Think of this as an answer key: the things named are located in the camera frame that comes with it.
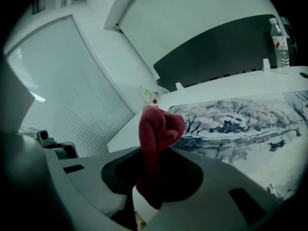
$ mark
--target white wall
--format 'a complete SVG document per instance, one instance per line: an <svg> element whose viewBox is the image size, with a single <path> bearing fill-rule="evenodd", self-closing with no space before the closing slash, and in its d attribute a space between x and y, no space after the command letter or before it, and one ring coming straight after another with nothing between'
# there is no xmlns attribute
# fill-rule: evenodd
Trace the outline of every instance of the white wall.
<svg viewBox="0 0 308 231"><path fill-rule="evenodd" d="M120 28L158 79L153 65L182 43L223 23L261 14L275 15L282 25L270 0L135 0Z"/></svg>
<svg viewBox="0 0 308 231"><path fill-rule="evenodd" d="M99 67L111 79L121 96L134 112L139 112L145 101L139 90L165 91L155 85L154 77L125 35L104 30L103 25L114 0L87 0L59 10L46 10L31 15L28 10L11 32L5 46L7 53L29 33L58 18L72 15L73 19Z"/></svg>

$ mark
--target water bottle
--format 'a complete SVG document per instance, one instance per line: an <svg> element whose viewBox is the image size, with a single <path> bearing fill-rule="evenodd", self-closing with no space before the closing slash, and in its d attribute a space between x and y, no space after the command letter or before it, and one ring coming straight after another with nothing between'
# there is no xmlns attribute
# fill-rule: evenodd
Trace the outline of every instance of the water bottle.
<svg viewBox="0 0 308 231"><path fill-rule="evenodd" d="M276 18L270 18L269 21L271 23L270 34L275 46L277 71L281 74L287 74L287 67L290 66L287 38L282 35Z"/></svg>

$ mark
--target white desk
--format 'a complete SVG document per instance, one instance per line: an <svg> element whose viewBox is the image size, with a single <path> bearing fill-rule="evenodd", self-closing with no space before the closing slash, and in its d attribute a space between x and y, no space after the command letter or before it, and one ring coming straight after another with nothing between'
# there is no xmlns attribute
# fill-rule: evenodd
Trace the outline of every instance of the white desk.
<svg viewBox="0 0 308 231"><path fill-rule="evenodd" d="M288 75L255 71L211 80L202 84L162 95L159 108L168 110L178 104L197 103L218 99L262 95L278 92L308 90L308 79L299 75L308 74L308 67L290 67ZM135 115L108 143L109 152L139 146L138 128L142 112Z"/></svg>

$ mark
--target red cloth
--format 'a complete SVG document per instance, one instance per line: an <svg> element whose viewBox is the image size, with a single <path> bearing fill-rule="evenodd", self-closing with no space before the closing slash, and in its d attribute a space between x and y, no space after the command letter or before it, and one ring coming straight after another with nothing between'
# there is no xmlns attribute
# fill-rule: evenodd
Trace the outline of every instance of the red cloth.
<svg viewBox="0 0 308 231"><path fill-rule="evenodd" d="M162 204L163 190L159 156L179 141L185 130L181 115L173 115L156 106L145 106L139 123L139 140L144 155L144 175L136 184L138 192L155 209Z"/></svg>

